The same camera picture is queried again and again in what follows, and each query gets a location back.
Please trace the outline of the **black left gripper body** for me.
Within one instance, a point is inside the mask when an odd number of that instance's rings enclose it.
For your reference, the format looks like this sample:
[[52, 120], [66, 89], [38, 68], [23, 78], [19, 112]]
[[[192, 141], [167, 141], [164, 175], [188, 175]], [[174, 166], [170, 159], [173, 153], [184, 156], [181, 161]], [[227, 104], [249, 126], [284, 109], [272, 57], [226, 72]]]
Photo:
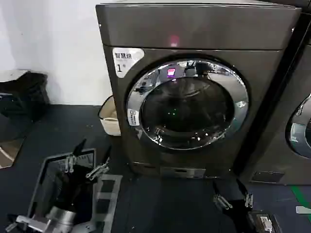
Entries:
[[78, 212], [81, 205], [86, 201], [88, 192], [92, 189], [94, 180], [90, 180], [86, 175], [92, 168], [74, 165], [72, 173], [61, 173], [58, 177], [62, 185], [57, 196], [57, 207], [63, 210]]

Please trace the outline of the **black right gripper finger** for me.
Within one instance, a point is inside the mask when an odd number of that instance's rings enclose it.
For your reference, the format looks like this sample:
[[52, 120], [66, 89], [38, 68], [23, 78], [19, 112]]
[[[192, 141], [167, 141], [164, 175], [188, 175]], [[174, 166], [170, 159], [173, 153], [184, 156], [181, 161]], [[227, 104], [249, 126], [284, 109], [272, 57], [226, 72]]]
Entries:
[[246, 186], [239, 180], [236, 179], [239, 190], [244, 195], [244, 205], [246, 208], [253, 208], [253, 194], [249, 193]]
[[214, 196], [213, 196], [213, 201], [215, 203], [215, 205], [221, 209], [221, 210], [229, 210], [232, 209], [233, 206], [226, 200], [225, 197], [223, 197], [220, 194], [220, 191], [218, 189], [217, 184], [215, 183], [215, 181], [212, 182], [212, 186], [213, 186], [213, 191], [214, 191]]

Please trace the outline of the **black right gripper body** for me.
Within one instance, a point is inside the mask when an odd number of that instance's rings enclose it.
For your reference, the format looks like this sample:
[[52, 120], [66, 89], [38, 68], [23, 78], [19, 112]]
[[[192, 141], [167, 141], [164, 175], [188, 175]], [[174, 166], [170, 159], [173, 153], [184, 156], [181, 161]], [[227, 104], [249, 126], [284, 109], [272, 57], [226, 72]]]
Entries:
[[228, 215], [246, 215], [252, 210], [252, 201], [250, 199], [244, 200], [229, 200], [231, 208], [227, 210]]

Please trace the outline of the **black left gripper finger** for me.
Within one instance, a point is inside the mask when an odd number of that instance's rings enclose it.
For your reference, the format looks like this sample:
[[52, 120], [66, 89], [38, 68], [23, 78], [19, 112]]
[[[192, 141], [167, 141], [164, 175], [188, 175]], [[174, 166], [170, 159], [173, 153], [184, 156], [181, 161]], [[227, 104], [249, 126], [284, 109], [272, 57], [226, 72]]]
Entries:
[[91, 170], [89, 173], [86, 174], [85, 178], [88, 181], [93, 181], [102, 174], [107, 173], [110, 168], [109, 168], [109, 161], [110, 161], [110, 154], [111, 154], [111, 146], [107, 149], [106, 153], [104, 154], [103, 162], [96, 166], [93, 170]]
[[84, 149], [86, 143], [86, 139], [83, 139], [73, 150], [73, 152], [66, 157], [65, 160], [65, 173], [73, 173], [74, 172], [74, 165], [77, 162], [78, 156], [81, 155], [82, 150]]

